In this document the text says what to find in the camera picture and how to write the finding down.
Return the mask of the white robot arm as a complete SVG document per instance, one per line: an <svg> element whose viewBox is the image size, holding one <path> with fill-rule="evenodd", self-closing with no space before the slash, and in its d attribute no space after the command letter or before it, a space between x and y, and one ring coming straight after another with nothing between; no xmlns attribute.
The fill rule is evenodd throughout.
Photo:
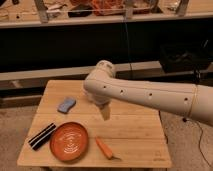
<svg viewBox="0 0 213 171"><path fill-rule="evenodd" d="M213 127L213 87L115 78L115 66L101 60L88 74L83 87L97 105L111 98L188 117Z"/></svg>

